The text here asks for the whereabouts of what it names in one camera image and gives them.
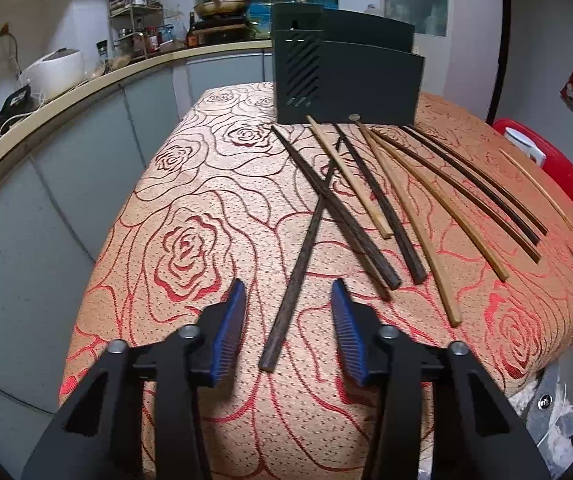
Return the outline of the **dark green utensil holder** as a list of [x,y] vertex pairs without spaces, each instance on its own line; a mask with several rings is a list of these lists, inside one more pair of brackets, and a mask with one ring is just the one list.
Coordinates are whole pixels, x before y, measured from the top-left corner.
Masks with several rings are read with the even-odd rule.
[[368,125],[415,120],[424,57],[415,28],[382,16],[317,4],[277,3],[271,10],[274,106],[282,125]]

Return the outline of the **dark crossing chopstick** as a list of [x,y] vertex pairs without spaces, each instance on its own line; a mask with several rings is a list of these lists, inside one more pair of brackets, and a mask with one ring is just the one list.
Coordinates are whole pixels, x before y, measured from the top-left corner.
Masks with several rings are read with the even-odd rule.
[[299,301],[301,289],[304,283],[309,260],[313,254],[314,244],[319,231],[323,213],[325,212],[326,201],[323,196],[318,196],[318,202],[314,210],[311,222],[308,224],[306,235],[293,266],[288,284],[281,300],[280,307],[273,320],[273,324],[265,343],[262,356],[258,362],[258,368],[266,373],[273,373],[276,369],[279,356],[287,338],[293,314]]

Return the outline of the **thin light bamboo chopstick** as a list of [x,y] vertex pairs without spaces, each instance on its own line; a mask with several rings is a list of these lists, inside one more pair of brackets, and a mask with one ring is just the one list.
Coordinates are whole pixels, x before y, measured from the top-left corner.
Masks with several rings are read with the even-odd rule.
[[556,211],[556,213],[559,214],[559,217],[563,220],[565,225],[571,231],[573,231],[573,223],[571,222],[570,218],[567,216],[564,210],[558,205],[558,203],[553,199],[553,197],[545,190],[545,188],[517,160],[515,160],[506,151],[502,150],[501,148],[498,151],[501,155],[503,155],[505,159],[507,159],[508,162],[510,162],[512,166],[517,168],[521,172],[521,174],[523,174],[523,176],[526,177],[526,179],[533,184],[533,187],[536,188],[537,191],[540,192],[542,196],[544,196],[544,199],[547,200],[550,206],[552,206],[552,208]]

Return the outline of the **black countertop appliance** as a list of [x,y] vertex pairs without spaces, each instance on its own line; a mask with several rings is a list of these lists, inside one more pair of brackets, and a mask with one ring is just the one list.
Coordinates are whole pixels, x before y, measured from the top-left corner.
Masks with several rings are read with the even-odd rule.
[[0,110],[0,138],[9,131],[20,119],[32,114],[35,102],[32,98],[32,88],[25,84],[21,89],[10,94]]

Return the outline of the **black chopstick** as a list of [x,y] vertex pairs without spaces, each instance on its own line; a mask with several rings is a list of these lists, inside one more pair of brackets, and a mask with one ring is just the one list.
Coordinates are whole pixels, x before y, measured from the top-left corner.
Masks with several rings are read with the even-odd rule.
[[427,168],[428,170],[432,171],[433,174],[436,174],[436,176],[439,176],[441,179],[446,181],[458,193],[460,193],[462,196],[465,196],[465,198],[467,198],[472,204],[477,206],[477,208],[479,208],[481,211],[484,211],[489,218],[495,221],[501,227],[501,229],[503,229],[529,255],[529,258],[531,258],[535,263],[539,263],[541,261],[541,254],[537,252],[535,246],[531,244],[525,236],[520,234],[504,218],[501,218],[495,210],[492,210],[492,208],[489,207],[487,203],[483,202],[483,200],[474,195],[463,184],[461,184],[455,178],[451,177],[449,174],[446,174],[446,172],[441,168],[435,166],[433,162],[429,162],[428,160],[422,158],[420,155],[411,151],[410,148],[407,148],[407,146],[400,144],[395,140],[384,138],[384,136],[379,136],[379,134],[376,132],[373,133],[373,135],[375,136],[375,141],[377,141],[382,146],[382,148],[385,148],[387,153],[393,155],[395,150],[401,151],[401,153],[410,156],[416,162],[420,162],[424,168]]

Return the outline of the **pepper grinder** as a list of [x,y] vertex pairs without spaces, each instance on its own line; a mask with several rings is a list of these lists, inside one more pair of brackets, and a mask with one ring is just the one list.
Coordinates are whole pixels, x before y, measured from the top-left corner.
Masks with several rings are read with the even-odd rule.
[[104,75],[108,71],[108,40],[104,39],[96,43],[96,50],[98,51],[99,61],[96,66],[96,74],[98,76]]

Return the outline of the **beige kitchen countertop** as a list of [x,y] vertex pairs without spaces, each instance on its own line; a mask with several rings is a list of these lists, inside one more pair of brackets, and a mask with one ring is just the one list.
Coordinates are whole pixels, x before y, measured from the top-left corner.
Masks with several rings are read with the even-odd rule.
[[0,164],[3,159],[27,140],[40,127],[50,122],[55,117],[62,115],[66,110],[71,110],[75,105],[90,99],[102,90],[113,87],[114,84],[127,78],[138,76],[154,68],[165,67],[167,64],[183,61],[186,58],[199,58],[200,56],[223,55],[228,52],[266,50],[271,48],[270,40],[252,40],[232,42],[232,44],[216,44],[216,46],[198,47],[193,49],[178,50],[162,55],[154,56],[149,60],[134,63],[108,75],[93,79],[82,84],[69,92],[65,92],[59,98],[35,110],[21,122],[17,122],[8,133],[0,138]]

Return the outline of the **lower kitchen cabinets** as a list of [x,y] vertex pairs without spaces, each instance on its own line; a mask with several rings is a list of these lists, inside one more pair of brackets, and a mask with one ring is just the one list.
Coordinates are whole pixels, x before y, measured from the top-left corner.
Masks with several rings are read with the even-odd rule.
[[268,81],[266,50],[127,78],[40,127],[0,164],[0,477],[16,479],[58,407],[70,335],[108,230],[204,91]]

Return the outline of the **light brown chopstick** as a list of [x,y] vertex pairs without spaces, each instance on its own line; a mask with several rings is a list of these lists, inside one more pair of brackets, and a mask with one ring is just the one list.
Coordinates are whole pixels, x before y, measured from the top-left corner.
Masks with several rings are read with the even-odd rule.
[[378,159],[384,174],[387,176],[387,180],[389,180],[390,185],[398,198],[398,202],[401,203],[401,208],[404,209],[405,214],[413,227],[413,231],[415,231],[416,237],[418,237],[425,259],[427,259],[431,268],[434,282],[437,290],[439,291],[439,295],[441,295],[449,324],[451,324],[451,327],[458,327],[462,323],[462,314],[460,308],[456,304],[453,288],[451,287],[451,281],[449,281],[449,278],[446,276],[444,266],[441,263],[441,260],[439,260],[439,255],[437,255],[427,231],[425,231],[423,226],[421,226],[417,215],[413,212],[413,208],[411,208],[407,194],[394,177],[393,171],[382,154],[381,148],[377,147],[377,142],[372,139],[372,135],[368,132],[367,127],[361,122],[360,116],[358,114],[350,114],[349,119],[359,128],[360,132],[369,144],[371,151],[375,154],[375,158]]

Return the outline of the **wok on left burner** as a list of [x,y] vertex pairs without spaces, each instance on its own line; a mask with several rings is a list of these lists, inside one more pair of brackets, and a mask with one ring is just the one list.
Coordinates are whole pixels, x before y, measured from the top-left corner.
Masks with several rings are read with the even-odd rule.
[[194,13],[199,18],[229,18],[245,14],[249,5],[247,0],[204,0],[194,7]]

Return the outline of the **dark brown chopstick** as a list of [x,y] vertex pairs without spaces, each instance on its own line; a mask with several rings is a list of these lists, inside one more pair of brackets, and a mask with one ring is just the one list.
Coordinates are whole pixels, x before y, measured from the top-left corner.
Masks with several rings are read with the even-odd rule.
[[424,283],[428,277],[427,271],[425,271],[416,249],[413,247],[413,244],[411,244],[409,236],[401,224],[401,220],[399,220],[398,215],[393,209],[389,199],[383,192],[378,180],[375,179],[375,176],[372,174],[364,159],[356,150],[354,144],[352,144],[351,140],[349,140],[349,138],[346,136],[346,133],[337,124],[334,124],[333,127],[335,130],[337,130],[337,133],[343,140],[346,148],[349,150],[349,154],[351,154],[352,158],[355,160],[357,167],[368,183],[370,190],[373,194],[375,194],[375,199],[377,200],[380,209],[384,214],[384,218],[387,219],[387,225],[393,231],[393,235],[399,249],[401,250],[401,255],[407,264],[407,268],[411,278],[413,279],[413,283],[416,285]]

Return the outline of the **red plastic chair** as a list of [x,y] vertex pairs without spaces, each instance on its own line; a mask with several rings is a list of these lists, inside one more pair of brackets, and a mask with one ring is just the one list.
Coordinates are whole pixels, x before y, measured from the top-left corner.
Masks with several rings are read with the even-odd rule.
[[493,128],[500,134],[505,134],[508,128],[517,130],[522,136],[529,138],[544,154],[545,159],[541,168],[555,180],[559,187],[567,193],[573,202],[573,162],[553,144],[540,136],[534,130],[508,118],[496,119]]

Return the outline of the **rose patterned tablecloth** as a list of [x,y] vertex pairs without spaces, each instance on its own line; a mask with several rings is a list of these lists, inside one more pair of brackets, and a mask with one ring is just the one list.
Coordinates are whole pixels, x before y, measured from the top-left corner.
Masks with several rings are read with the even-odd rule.
[[200,393],[216,478],[357,479],[377,397],[342,374],[331,286],[417,341],[464,341],[507,394],[573,344],[573,231],[506,151],[573,223],[573,203],[493,128],[439,96],[420,96],[416,124],[484,169],[544,223],[535,263],[491,218],[420,162],[389,165],[451,281],[463,321],[451,327],[433,281],[416,285],[395,240],[378,246],[403,278],[388,290],[358,247],[324,218],[299,303],[271,374],[258,368],[300,252],[317,194],[294,166],[276,126],[319,172],[326,153],[302,126],[274,121],[271,84],[205,91],[151,159],[111,227],[70,338],[61,396],[106,344],[164,339],[216,304],[236,278],[247,290],[245,333],[234,372]]

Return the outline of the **white rice cooker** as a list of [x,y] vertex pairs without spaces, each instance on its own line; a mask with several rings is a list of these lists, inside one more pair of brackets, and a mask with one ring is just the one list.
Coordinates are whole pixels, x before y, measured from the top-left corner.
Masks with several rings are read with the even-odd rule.
[[81,50],[61,48],[30,64],[21,72],[20,83],[49,102],[80,84],[85,73]]

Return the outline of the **metal spice rack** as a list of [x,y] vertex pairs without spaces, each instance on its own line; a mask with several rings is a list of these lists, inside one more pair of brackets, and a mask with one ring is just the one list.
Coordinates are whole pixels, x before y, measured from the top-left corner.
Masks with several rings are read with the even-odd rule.
[[130,55],[133,61],[149,58],[157,50],[151,42],[163,25],[160,0],[108,0],[108,28],[115,55]]

